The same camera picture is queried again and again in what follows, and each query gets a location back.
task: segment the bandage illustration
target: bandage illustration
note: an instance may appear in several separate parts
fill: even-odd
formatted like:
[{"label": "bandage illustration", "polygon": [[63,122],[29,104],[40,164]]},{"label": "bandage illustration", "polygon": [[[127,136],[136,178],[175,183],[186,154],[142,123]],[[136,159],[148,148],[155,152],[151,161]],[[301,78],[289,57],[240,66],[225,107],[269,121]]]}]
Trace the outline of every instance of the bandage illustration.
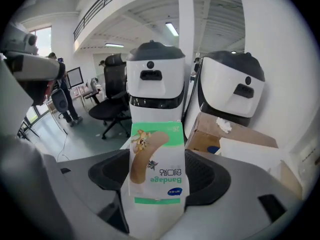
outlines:
[{"label": "bandage illustration", "polygon": [[146,170],[151,156],[162,145],[169,142],[169,136],[163,131],[151,133],[147,139],[145,147],[136,153],[130,171],[130,179],[135,184],[142,184],[146,180]]}]

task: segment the floor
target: floor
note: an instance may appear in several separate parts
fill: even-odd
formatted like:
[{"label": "floor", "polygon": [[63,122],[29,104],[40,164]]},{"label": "floor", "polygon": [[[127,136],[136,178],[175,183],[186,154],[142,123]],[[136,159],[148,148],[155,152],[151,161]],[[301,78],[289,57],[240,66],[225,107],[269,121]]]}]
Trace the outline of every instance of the floor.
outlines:
[{"label": "floor", "polygon": [[[94,106],[90,100],[86,100],[85,104],[88,109]],[[74,100],[73,105],[78,115],[83,117],[83,121],[78,125],[69,127],[63,116],[58,119],[59,113],[48,113],[32,126],[40,138],[31,131],[27,131],[30,141],[43,153],[49,153],[55,157],[57,162],[62,162],[117,150],[127,141],[126,133],[119,125],[115,125],[106,134],[105,140],[101,139],[106,129],[103,122],[92,118],[82,106],[80,99]],[[130,133],[131,120],[122,123]]]}]

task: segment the railing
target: railing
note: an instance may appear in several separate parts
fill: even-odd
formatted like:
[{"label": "railing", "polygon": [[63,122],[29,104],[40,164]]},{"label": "railing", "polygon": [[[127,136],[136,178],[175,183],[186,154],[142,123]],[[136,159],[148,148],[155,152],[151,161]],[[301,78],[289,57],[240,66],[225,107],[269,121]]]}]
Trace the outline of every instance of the railing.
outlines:
[{"label": "railing", "polygon": [[93,19],[93,17],[106,5],[108,5],[112,0],[97,0],[91,8],[86,12],[83,18],[80,20],[78,26],[76,26],[75,31],[73,32],[74,41],[78,38],[82,30],[86,25]]}]

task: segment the ceiling light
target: ceiling light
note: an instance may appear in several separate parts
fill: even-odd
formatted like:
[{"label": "ceiling light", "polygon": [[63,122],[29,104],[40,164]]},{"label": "ceiling light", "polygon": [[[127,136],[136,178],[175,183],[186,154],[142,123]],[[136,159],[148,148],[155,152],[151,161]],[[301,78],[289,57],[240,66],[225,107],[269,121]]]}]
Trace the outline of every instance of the ceiling light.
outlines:
[{"label": "ceiling light", "polygon": [[125,47],[122,44],[114,44],[114,43],[106,43],[105,46],[109,46],[109,47]]},{"label": "ceiling light", "polygon": [[171,31],[171,33],[172,33],[175,37],[178,37],[178,36],[179,36],[178,32],[176,31],[174,25],[172,25],[171,22],[167,22],[165,25],[167,26],[167,28]]}]

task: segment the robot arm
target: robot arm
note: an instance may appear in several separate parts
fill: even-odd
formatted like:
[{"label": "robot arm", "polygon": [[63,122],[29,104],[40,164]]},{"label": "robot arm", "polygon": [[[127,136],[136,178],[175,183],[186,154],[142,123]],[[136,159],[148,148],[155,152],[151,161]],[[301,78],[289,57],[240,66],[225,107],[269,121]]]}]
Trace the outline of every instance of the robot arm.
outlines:
[{"label": "robot arm", "polygon": [[66,67],[60,61],[38,56],[36,41],[37,36],[22,24],[10,22],[3,33],[0,52],[6,57],[7,68],[33,99],[33,105],[42,105],[45,94],[52,91],[49,81],[61,79]]}]

